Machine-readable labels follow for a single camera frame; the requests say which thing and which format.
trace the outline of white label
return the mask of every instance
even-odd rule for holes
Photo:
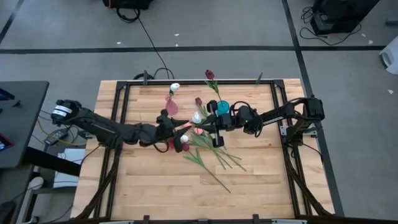
[[[54,110],[52,113],[53,114],[57,114],[57,115],[61,115],[63,117],[67,116],[67,114],[65,112],[59,111],[59,110]]]
[[[65,112],[67,112],[67,113],[72,113],[72,110],[71,110],[71,109],[66,108],[66,107],[64,107],[64,106],[60,106],[60,105],[57,105],[57,106],[55,107],[55,109],[65,111]]]
[[[271,124],[271,123],[276,122],[276,121],[278,121],[278,120],[282,120],[283,118],[284,118],[284,117],[274,118],[274,119],[271,119],[271,120],[269,120],[269,121],[265,121],[265,122],[263,122],[262,124],[263,124],[263,125]]]

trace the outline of black table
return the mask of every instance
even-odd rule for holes
[[[0,152],[0,203],[14,200],[16,210],[11,219],[15,223],[21,209],[34,165],[71,175],[79,175],[80,165],[59,159],[28,146],[37,117],[45,99],[48,82],[0,82],[0,88],[15,95],[15,101],[0,101],[0,133],[14,145]]]

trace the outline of white flower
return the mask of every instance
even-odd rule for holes
[[[179,88],[180,88],[180,84],[178,84],[178,83],[173,83],[170,85],[170,90],[173,92],[177,91]]]
[[[201,118],[200,118],[200,115],[199,115],[198,112],[194,112],[194,114],[192,115],[192,121],[193,121],[195,124],[201,123]]]
[[[189,138],[186,135],[181,136],[181,142],[188,142]]]

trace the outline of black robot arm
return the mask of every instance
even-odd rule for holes
[[[235,109],[238,103],[245,105]],[[299,104],[303,104],[302,114],[295,110],[295,107]],[[215,134],[214,147],[224,145],[220,130],[232,131],[236,128],[243,128],[245,133],[254,134],[255,137],[258,137],[263,126],[287,118],[296,119],[297,122],[286,129],[287,134],[284,136],[284,144],[301,145],[303,133],[308,127],[325,119],[322,101],[315,97],[290,100],[287,104],[263,114],[258,114],[256,109],[251,108],[249,104],[243,101],[231,105],[229,113],[226,114],[216,115],[217,103],[214,100],[207,104],[207,110],[211,115],[198,128],[202,128],[210,134]]]
[[[170,119],[167,116],[166,110],[160,112],[160,116],[156,119],[158,126],[142,123],[119,124],[83,108],[79,102],[72,100],[58,100],[51,114],[53,124],[78,126],[94,134],[101,145],[110,148],[115,148],[119,141],[126,144],[139,142],[140,146],[147,147],[173,138],[175,150],[181,152],[180,138],[189,130],[189,127],[180,130],[175,130],[175,128],[189,121]]]

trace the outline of wooden tabletop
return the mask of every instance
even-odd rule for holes
[[[111,117],[117,81],[102,81],[95,113]],[[285,79],[287,98],[303,96],[299,79]],[[169,86],[133,86],[130,90],[126,123],[155,124],[160,110],[165,107],[165,95]],[[122,105],[124,93],[121,93]],[[220,95],[230,103],[243,100],[259,113],[274,109],[268,85],[220,85]],[[190,119],[195,112],[195,98],[208,102],[217,99],[216,93],[206,85],[182,85],[174,101],[179,112],[174,118]],[[116,121],[120,120],[119,107]],[[254,136],[243,130],[222,132],[228,153],[240,157],[241,165],[223,169],[215,155],[200,149],[207,168],[230,189],[228,193],[207,171],[198,164],[170,150],[164,154],[153,147],[123,146],[113,202],[112,220],[249,219],[253,214],[260,218],[293,218],[287,174],[282,155],[279,130],[276,123],[264,126],[262,134]],[[309,136],[304,143],[317,149],[317,141]],[[88,141],[86,154],[98,142]],[[303,171],[308,188],[318,201],[331,213],[333,205],[320,156],[315,151],[299,147]],[[104,151],[98,149],[86,158],[80,173],[71,217],[78,215],[88,204],[98,188]],[[296,186],[300,211],[303,200]],[[104,215],[108,193],[105,192],[101,215]]]

